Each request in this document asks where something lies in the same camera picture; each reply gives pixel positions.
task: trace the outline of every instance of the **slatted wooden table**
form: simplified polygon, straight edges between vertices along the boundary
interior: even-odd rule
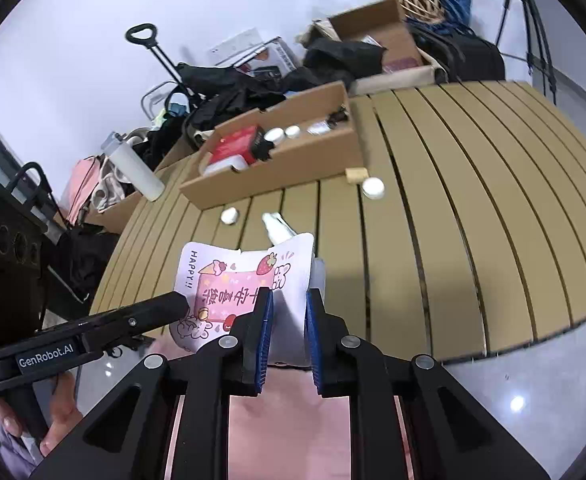
[[[468,83],[352,101],[369,200],[343,176],[199,211],[178,192],[142,200],[108,264],[92,313],[172,290],[190,240],[270,246],[263,212],[313,233],[327,311],[390,355],[451,360],[556,335],[586,319],[586,139],[530,86]],[[151,333],[157,336],[163,329]]]

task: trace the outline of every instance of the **human hand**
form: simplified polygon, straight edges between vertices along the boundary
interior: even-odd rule
[[[39,444],[43,456],[47,456],[57,444],[82,420],[83,415],[77,409],[74,398],[75,379],[70,372],[64,372],[57,378],[57,387],[51,397],[51,427]],[[4,429],[17,438],[24,431],[15,412],[8,403],[0,399],[0,421]]]

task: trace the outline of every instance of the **silver screw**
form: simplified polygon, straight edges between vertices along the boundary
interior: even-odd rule
[[[144,359],[144,366],[153,370],[154,368],[159,368],[164,364],[164,358],[158,354],[149,355],[146,359]]]
[[[433,359],[430,355],[422,354],[415,358],[415,364],[422,370],[430,370],[433,366],[435,366],[435,359]]]
[[[346,348],[357,348],[362,342],[356,335],[345,335],[342,338],[342,345]]]
[[[234,348],[237,346],[237,343],[239,343],[239,341],[237,341],[237,338],[234,335],[225,335],[219,339],[219,345],[222,348]]]

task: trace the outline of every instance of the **black backpack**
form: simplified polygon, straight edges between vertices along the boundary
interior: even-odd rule
[[[506,77],[498,48],[470,28],[466,34],[454,30],[443,35],[411,23],[409,30],[416,45],[438,60],[451,82],[500,81]]]

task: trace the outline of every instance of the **white wall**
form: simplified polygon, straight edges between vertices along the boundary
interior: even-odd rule
[[[141,46],[124,40],[151,22],[175,61],[206,64],[206,51],[247,28],[264,39],[294,36],[312,18],[375,0],[22,0],[0,26],[0,135],[23,162],[39,161],[56,193],[73,164],[99,152],[111,130],[145,126],[140,97],[167,79]],[[471,25],[494,41],[502,0],[474,0]],[[500,45],[524,56],[516,1]],[[528,78],[507,61],[509,78]]]
[[[553,66],[586,90],[586,34],[558,0],[535,3],[544,23]]]

